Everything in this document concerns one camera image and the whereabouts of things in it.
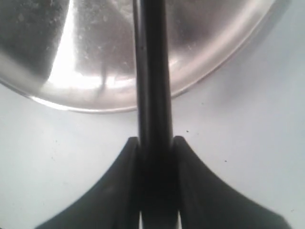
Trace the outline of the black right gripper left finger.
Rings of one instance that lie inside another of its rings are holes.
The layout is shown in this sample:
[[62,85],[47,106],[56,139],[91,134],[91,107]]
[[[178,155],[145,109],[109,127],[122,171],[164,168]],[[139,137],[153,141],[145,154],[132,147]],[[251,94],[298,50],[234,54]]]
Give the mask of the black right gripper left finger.
[[102,178],[79,200],[40,229],[137,229],[138,139],[130,137]]

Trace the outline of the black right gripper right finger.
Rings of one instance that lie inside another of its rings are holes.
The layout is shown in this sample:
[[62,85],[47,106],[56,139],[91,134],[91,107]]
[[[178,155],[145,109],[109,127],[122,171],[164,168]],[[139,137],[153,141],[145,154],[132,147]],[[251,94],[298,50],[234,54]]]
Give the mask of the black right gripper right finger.
[[175,137],[184,229],[288,229],[280,215],[245,197],[214,174],[182,136]]

